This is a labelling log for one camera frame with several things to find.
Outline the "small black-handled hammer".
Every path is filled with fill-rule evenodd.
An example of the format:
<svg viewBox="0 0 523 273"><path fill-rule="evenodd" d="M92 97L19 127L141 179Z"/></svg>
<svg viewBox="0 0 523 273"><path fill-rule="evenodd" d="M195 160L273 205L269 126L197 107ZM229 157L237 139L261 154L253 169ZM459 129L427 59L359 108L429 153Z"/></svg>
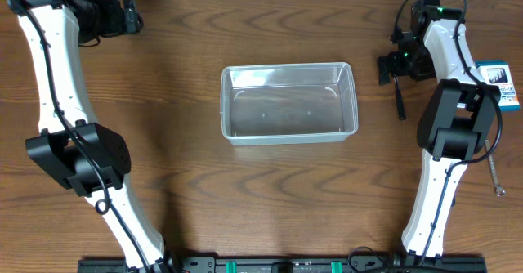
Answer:
<svg viewBox="0 0 523 273"><path fill-rule="evenodd" d="M399 120L406 120L405 104L403 96L401 95L398 77L394 77L395 94L396 94L396 108Z"/></svg>

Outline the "clear plastic container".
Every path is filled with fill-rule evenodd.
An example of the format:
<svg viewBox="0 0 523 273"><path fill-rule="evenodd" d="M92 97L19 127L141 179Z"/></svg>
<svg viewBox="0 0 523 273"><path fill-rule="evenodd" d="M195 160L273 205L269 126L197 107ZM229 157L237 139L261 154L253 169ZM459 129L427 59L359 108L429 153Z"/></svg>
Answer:
<svg viewBox="0 0 523 273"><path fill-rule="evenodd" d="M342 142L359 128L346 62L229 66L221 73L221 131L233 146Z"/></svg>

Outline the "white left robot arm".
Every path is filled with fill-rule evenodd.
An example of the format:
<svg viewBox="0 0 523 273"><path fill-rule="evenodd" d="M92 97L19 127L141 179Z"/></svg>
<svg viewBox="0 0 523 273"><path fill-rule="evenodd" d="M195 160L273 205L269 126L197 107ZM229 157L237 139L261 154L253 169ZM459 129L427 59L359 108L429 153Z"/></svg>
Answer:
<svg viewBox="0 0 523 273"><path fill-rule="evenodd" d="M89 100L79 51L104 38L137 34L135 0L7 0L32 55L39 96L38 135L29 157L62 188L85 199L123 250L123 272L180 267L132 190L132 161L117 132L102 126Z"/></svg>

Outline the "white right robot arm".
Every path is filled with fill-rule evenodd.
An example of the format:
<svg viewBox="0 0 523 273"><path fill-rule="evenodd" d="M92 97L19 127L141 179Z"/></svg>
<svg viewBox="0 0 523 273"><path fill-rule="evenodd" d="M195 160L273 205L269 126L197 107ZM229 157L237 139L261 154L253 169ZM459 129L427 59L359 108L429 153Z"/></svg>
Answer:
<svg viewBox="0 0 523 273"><path fill-rule="evenodd" d="M465 36L465 14L464 8L443 7L440 0L417 0L410 29L393 29L397 51L378 58L380 85L402 76L437 81L418 122L422 174L401 236L405 251L421 260L442 255L457 185L467 166L479 161L492 122L501 119L501 92L477 70Z"/></svg>

